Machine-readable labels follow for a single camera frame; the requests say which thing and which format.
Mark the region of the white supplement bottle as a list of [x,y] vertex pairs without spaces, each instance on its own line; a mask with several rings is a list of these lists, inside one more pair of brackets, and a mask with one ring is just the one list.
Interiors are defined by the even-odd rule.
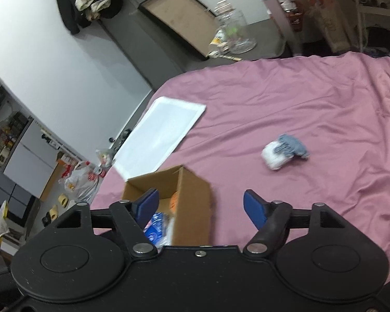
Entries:
[[225,33],[218,30],[209,44],[209,57],[218,57],[229,52]]

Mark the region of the white soft bundle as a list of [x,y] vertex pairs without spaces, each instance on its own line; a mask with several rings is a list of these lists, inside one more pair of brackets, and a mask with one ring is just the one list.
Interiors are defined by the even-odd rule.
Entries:
[[287,154],[283,151],[275,152],[281,144],[278,141],[268,143],[261,152],[261,158],[266,166],[272,171],[278,171],[285,164],[294,158],[294,154]]

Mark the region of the white flat pillowcase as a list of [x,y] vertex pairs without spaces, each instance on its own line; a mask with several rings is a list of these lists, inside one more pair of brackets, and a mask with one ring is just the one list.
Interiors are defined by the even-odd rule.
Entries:
[[115,155],[114,168],[122,179],[157,171],[205,110],[204,104],[157,98]]

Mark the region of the blue snack packet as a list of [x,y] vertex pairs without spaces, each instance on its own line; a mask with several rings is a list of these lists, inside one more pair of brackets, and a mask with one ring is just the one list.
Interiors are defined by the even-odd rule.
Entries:
[[161,249],[172,244],[173,228],[173,216],[155,213],[144,228],[144,234],[158,249]]

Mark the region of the pink bed sheet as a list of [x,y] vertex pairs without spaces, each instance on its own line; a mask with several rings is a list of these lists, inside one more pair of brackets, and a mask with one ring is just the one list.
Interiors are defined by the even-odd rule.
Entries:
[[298,209],[324,202],[390,262],[390,58],[241,61],[174,77],[155,96],[206,106],[163,165],[211,185],[212,244],[253,236],[251,189]]

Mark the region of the large clear plastic jar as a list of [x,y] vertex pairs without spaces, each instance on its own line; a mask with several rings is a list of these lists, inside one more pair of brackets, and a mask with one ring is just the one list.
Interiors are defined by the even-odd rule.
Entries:
[[216,23],[223,31],[232,54],[244,54],[256,46],[256,40],[247,30],[244,14],[227,0],[222,0],[214,8]]

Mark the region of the white plastic shopping bag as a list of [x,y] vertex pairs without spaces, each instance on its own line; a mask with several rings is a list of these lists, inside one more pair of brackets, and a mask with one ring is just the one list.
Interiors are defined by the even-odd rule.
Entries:
[[61,184],[76,202],[89,203],[95,196],[100,182],[101,169],[89,161],[82,161],[66,171]]

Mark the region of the brown framed board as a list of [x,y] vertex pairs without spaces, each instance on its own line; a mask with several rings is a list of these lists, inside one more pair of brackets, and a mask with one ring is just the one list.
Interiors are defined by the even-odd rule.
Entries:
[[199,0],[145,0],[139,10],[202,60],[217,26],[214,13]]

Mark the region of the yellow slippers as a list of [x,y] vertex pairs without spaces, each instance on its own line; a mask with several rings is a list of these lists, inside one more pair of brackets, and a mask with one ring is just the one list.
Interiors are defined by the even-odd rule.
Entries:
[[46,218],[48,221],[53,222],[59,217],[59,209],[66,209],[69,204],[69,199],[66,194],[62,193],[57,198],[57,203],[53,205],[47,212]]

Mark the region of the orange ball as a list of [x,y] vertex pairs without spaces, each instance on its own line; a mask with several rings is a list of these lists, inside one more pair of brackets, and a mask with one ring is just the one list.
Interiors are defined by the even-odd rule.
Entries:
[[175,192],[170,198],[169,210],[172,215],[175,215],[177,212],[177,202],[178,202],[178,193]]

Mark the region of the brown cardboard box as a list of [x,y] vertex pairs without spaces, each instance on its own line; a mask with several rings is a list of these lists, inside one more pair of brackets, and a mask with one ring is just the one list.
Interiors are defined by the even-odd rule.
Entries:
[[[123,199],[136,201],[150,188],[158,190],[157,212],[174,217],[172,246],[208,245],[211,231],[212,194],[208,182],[184,166],[174,166],[131,178]],[[169,210],[170,198],[178,193],[177,212]]]

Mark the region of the blue-grey crochet piece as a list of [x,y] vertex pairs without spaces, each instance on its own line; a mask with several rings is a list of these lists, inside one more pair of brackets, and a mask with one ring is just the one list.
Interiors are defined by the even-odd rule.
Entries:
[[308,159],[309,152],[304,144],[296,137],[289,134],[281,134],[277,141],[281,144],[275,149],[275,152],[283,151],[287,154],[294,154],[294,157]]

